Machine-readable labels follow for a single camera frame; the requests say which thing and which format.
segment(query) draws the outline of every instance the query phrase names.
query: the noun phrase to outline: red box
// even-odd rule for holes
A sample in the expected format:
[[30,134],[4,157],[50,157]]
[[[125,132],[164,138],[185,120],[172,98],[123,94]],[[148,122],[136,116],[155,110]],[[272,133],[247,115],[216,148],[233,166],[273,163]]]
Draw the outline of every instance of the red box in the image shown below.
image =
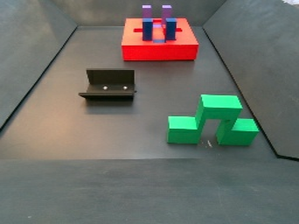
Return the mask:
[[[121,41],[124,60],[195,60],[199,51],[199,42],[193,36],[192,28],[185,18],[176,18],[176,40],[165,43],[143,41],[143,19],[128,18],[125,20],[124,35]],[[153,40],[164,39],[164,28],[153,28]]]

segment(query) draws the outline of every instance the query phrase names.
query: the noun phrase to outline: gray wall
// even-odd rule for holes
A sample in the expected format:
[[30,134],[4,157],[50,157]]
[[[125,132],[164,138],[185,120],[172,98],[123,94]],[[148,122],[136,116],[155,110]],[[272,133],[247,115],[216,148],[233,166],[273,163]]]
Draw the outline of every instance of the gray wall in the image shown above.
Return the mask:
[[76,24],[46,0],[0,0],[0,128]]
[[188,18],[191,25],[203,25],[227,0],[52,0],[78,25],[123,26],[125,18],[141,17],[141,5],[151,4],[160,17],[163,4],[172,6],[176,17]]
[[299,158],[299,10],[228,0],[203,26],[279,155]]

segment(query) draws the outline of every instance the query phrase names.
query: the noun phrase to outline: blue block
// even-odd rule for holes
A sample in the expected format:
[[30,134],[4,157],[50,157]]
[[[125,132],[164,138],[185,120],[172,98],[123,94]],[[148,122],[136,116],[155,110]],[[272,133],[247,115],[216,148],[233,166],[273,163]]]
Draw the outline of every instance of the blue block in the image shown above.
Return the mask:
[[175,40],[175,30],[176,30],[176,18],[168,17],[165,19],[165,40]]
[[153,39],[153,20],[151,18],[143,19],[143,40]]

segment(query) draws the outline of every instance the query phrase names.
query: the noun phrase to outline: black bracket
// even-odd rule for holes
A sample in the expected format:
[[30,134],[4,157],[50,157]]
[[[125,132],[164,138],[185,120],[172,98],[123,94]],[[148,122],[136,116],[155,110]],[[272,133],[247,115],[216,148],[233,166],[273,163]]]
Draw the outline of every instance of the black bracket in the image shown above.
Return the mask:
[[88,100],[132,99],[136,92],[135,70],[86,69],[88,90],[78,93]]

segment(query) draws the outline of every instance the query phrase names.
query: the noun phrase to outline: green l-shaped block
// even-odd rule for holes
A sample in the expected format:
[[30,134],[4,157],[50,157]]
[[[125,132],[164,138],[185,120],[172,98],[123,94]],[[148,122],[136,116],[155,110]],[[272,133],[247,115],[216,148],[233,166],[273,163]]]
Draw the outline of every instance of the green l-shaped block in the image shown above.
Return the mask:
[[167,142],[171,144],[197,144],[207,119],[220,119],[216,132],[219,144],[249,145],[259,129],[253,119],[241,119],[239,98],[235,95],[200,96],[195,117],[169,116]]

